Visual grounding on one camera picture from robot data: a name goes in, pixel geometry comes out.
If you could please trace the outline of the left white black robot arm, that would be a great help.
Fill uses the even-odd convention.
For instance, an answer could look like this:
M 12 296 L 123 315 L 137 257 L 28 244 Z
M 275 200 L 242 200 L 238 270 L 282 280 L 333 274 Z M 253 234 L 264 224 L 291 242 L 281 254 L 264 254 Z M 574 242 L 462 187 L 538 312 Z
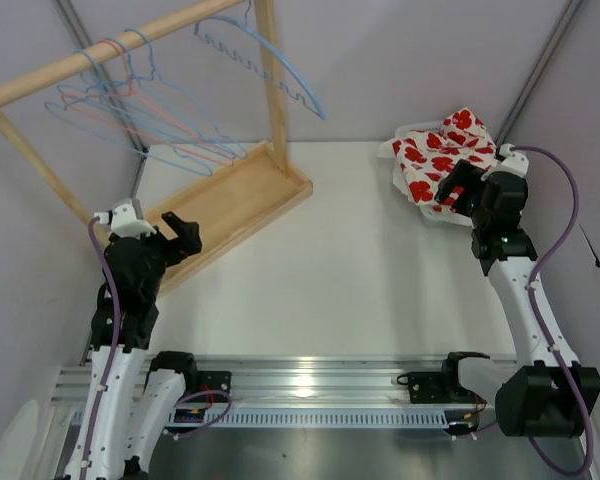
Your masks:
M 182 403 L 222 397 L 200 389 L 195 357 L 163 351 L 146 355 L 168 268 L 201 252 L 200 226 L 168 211 L 167 238 L 128 206 L 99 212 L 87 229 L 105 281 L 91 320 L 90 383 L 84 416 L 65 479 L 146 479 L 169 414 Z

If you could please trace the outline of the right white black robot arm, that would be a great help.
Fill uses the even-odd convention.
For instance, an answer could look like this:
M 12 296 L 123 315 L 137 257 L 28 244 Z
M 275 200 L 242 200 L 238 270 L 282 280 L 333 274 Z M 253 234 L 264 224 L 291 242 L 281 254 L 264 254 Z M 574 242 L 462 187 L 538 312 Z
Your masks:
M 537 252 L 520 226 L 528 198 L 523 173 L 461 160 L 436 197 L 453 197 L 455 212 L 471 222 L 472 253 L 504 310 L 516 368 L 509 371 L 486 353 L 455 351 L 439 371 L 408 372 L 398 384 L 414 404 L 483 400 L 494 406 L 497 425 L 510 437 L 591 434 L 600 375 L 569 347 L 544 292 Z

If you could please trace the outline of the red poppy print skirt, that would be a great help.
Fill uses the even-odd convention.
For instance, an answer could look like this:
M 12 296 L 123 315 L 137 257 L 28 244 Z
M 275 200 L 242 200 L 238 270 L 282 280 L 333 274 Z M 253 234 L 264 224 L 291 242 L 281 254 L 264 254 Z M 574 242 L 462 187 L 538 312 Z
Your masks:
M 496 165 L 495 143 L 485 124 L 467 107 L 442 120 L 439 132 L 411 131 L 392 143 L 407 181 L 408 201 L 416 207 L 448 206 L 455 195 L 444 202 L 435 200 L 439 182 L 446 177 L 459 160 L 468 160 L 482 169 Z

